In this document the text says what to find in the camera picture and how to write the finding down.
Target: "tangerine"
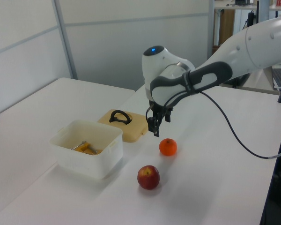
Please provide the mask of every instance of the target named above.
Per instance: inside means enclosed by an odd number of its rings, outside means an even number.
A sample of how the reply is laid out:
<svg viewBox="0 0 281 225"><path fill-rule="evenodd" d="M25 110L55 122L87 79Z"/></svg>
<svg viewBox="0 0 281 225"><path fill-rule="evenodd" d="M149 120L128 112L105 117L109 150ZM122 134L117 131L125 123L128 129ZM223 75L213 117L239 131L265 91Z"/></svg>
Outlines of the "tangerine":
<svg viewBox="0 0 281 225"><path fill-rule="evenodd" d="M160 142L159 150L165 156L172 156L177 152L177 143L173 139L165 138Z"/></svg>

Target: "plastic box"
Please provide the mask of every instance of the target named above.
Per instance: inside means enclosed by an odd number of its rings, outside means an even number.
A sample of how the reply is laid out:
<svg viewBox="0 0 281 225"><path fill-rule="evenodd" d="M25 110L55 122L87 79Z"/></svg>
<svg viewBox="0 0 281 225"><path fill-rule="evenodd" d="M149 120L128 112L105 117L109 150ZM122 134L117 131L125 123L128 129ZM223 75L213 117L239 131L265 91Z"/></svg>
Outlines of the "plastic box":
<svg viewBox="0 0 281 225"><path fill-rule="evenodd" d="M75 120L62 128L50 141L60 166L87 176L102 179L123 156L122 130L85 120ZM82 141L103 150L98 155L71 150Z"/></svg>

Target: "table surface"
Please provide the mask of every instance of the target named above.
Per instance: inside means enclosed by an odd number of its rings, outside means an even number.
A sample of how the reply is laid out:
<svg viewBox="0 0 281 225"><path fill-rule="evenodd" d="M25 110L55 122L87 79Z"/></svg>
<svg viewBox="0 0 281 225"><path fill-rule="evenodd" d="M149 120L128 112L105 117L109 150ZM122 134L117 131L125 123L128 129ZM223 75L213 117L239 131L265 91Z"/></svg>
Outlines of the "table surface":
<svg viewBox="0 0 281 225"><path fill-rule="evenodd" d="M230 5L234 4L234 0L223 0L223 1L214 1L215 9L242 9L242 10L256 10L257 6L248 5L248 6L237 6ZM270 11L281 11L281 6L276 6L276 3L270 5Z"/></svg>
<svg viewBox="0 0 281 225"><path fill-rule="evenodd" d="M276 95L224 87L205 92L223 108L249 149L263 156L277 154L281 104ZM42 99L47 105L43 112L48 106L59 112L59 117L47 122L54 123L52 128L77 116L96 121L105 113L100 107L96 116L88 117L84 111L73 110L85 106L82 101L57 104ZM142 87L118 109L144 114L147 107ZM54 132L30 133L44 135L42 141L47 143ZM135 143L123 143L122 160L103 180L55 163L0 212L0 224L259 224L275 160L256 158L245 151L209 99L198 94L181 100L172 112L171 123L162 123L160 135L147 133ZM166 137L177 141L173 157L159 152L159 142ZM160 184L154 190L139 187L137 172L144 165L154 165L160 172Z"/></svg>
<svg viewBox="0 0 281 225"><path fill-rule="evenodd" d="M49 140L76 119L98 120L134 90L61 78L0 114L0 211L55 162Z"/></svg>

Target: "white partition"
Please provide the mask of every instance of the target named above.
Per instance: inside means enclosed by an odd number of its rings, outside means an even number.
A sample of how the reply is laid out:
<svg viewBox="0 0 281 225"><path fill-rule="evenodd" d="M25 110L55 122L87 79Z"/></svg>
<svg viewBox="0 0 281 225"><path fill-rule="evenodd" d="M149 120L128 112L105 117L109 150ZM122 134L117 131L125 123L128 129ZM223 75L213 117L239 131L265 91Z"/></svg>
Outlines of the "white partition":
<svg viewBox="0 0 281 225"><path fill-rule="evenodd" d="M0 112L70 77L51 0L0 0Z"/></svg>
<svg viewBox="0 0 281 225"><path fill-rule="evenodd" d="M137 90L143 52L163 45L196 67L212 50L213 0L56 0L79 80Z"/></svg>

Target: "red apple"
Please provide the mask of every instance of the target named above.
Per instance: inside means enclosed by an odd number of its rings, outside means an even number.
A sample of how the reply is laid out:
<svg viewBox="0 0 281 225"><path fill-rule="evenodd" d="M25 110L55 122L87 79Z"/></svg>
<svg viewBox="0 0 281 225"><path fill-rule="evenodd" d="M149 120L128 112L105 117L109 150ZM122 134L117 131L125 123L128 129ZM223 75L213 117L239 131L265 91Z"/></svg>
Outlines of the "red apple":
<svg viewBox="0 0 281 225"><path fill-rule="evenodd" d="M159 172L152 165L142 167L137 173L138 183L142 188L147 190L152 190L157 187L159 179Z"/></svg>

